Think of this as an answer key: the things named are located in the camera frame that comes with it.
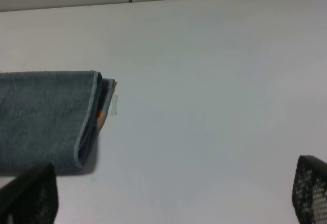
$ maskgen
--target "folded towel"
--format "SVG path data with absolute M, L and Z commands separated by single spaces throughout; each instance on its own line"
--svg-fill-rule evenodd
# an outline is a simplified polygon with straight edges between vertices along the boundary
M 82 169 L 113 85 L 96 71 L 0 73 L 0 173 Z

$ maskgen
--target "gray towel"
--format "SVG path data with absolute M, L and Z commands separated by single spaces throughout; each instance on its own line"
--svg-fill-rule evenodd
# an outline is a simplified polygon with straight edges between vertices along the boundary
M 113 84 L 96 71 L 0 73 L 0 173 L 44 162 L 59 174 L 82 169 Z

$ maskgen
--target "white table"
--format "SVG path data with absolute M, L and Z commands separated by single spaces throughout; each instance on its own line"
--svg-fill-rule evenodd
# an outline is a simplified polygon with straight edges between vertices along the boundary
M 327 0 L 1 13 L 2 71 L 118 82 L 95 171 L 58 178 L 56 223 L 298 223 L 297 158 L 327 160 L 326 23 Z

